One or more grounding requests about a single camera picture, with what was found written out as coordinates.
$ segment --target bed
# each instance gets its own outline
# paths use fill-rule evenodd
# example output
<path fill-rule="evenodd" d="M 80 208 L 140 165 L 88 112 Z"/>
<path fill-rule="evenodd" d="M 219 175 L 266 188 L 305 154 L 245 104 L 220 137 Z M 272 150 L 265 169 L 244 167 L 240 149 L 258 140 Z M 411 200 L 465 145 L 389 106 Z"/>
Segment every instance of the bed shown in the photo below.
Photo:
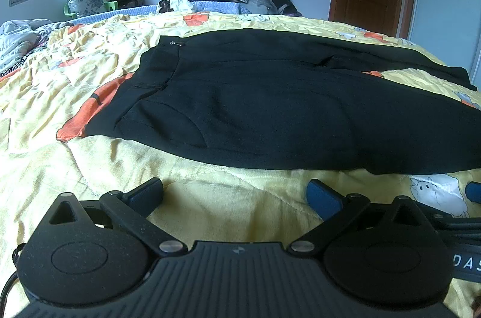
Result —
<path fill-rule="evenodd" d="M 11 251 L 28 240 L 55 197 L 65 191 L 79 199 L 95 199 L 109 190 L 127 191 L 159 177 L 165 189 L 164 203 L 149 220 L 189 246 L 197 239 L 279 240 L 287 244 L 298 238 L 321 223 L 305 202 L 305 188 L 312 178 L 343 195 L 363 193 L 373 202 L 389 203 L 400 194 L 423 200 L 417 190 L 422 176 L 373 175 L 359 169 L 240 169 L 195 162 L 106 136 L 60 140 L 59 129 L 99 87 L 135 71 L 142 53 L 167 35 L 188 37 L 243 28 L 294 31 L 414 49 L 443 64 L 407 40 L 323 20 L 218 13 L 136 14 L 100 14 L 105 17 L 92 18 L 85 26 L 79 25 L 86 23 L 85 19 L 77 19 L 76 26 L 52 33 L 45 50 L 31 55 L 18 72 L 0 81 L 0 200 L 4 203 L 0 209 L 1 284 L 14 271 Z M 481 105 L 479 92 L 421 70 L 369 74 L 450 97 L 466 107 L 479 109 Z M 453 189 L 440 204 L 443 209 L 456 216 L 481 216 L 481 206 L 469 201 L 464 193 L 468 182 L 481 182 L 481 169 L 444 174 L 438 176 L 439 180 L 433 177 L 426 177 L 433 188 Z M 454 213 L 456 200 L 464 204 Z M 480 290 L 478 284 L 455 279 L 445 303 L 459 317 L 471 318 L 470 305 Z M 14 316 L 26 303 L 16 284 L 9 295 L 6 317 Z"/>

